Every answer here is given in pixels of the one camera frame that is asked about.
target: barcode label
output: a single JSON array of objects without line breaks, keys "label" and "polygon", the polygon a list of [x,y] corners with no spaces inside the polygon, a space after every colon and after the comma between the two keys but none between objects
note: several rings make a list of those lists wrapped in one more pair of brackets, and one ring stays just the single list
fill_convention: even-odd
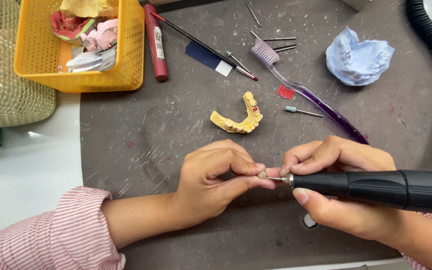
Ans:
[{"label": "barcode label", "polygon": [[163,40],[161,39],[161,29],[154,27],[154,40],[156,41],[156,55],[158,60],[164,61]]}]

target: purple toothbrush handle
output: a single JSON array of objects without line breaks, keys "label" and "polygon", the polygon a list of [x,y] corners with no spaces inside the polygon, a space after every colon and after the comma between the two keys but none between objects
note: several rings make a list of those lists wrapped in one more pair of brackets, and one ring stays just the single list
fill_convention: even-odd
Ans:
[{"label": "purple toothbrush handle", "polygon": [[340,127],[342,127],[346,132],[351,135],[351,137],[360,144],[368,145],[369,142],[366,138],[359,132],[351,122],[346,119],[342,114],[336,111],[333,107],[329,106],[324,100],[322,100],[315,93],[311,92],[309,89],[297,83],[297,89],[295,89],[301,95],[307,97],[310,101],[314,102],[318,107],[323,110],[331,119],[333,119]]}]

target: beige basket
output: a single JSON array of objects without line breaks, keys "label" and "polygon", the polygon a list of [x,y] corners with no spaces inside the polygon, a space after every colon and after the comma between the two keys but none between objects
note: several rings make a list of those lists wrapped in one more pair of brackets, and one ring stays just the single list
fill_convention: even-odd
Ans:
[{"label": "beige basket", "polygon": [[0,127],[46,119],[56,106],[54,89],[18,77],[13,71],[18,2],[0,0]]}]

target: black handpiece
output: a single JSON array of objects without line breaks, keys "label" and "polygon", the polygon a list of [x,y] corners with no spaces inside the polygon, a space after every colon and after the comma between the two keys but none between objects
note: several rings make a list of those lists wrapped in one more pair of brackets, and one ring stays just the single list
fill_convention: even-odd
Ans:
[{"label": "black handpiece", "polygon": [[432,213],[432,171],[289,173],[283,181],[292,188],[303,187],[327,196]]}]

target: yellow dental model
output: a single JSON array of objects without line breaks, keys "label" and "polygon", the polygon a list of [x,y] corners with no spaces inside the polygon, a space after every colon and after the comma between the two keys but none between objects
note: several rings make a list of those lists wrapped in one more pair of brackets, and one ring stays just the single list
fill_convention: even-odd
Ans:
[{"label": "yellow dental model", "polygon": [[63,0],[59,9],[66,15],[83,18],[113,15],[108,0]]},{"label": "yellow dental model", "polygon": [[214,124],[224,129],[229,133],[249,133],[252,132],[255,127],[259,126],[259,122],[263,118],[263,115],[256,106],[257,102],[251,92],[246,92],[243,95],[244,104],[246,104],[246,112],[248,117],[244,119],[241,123],[235,123],[229,118],[224,118],[215,110],[209,118]]}]

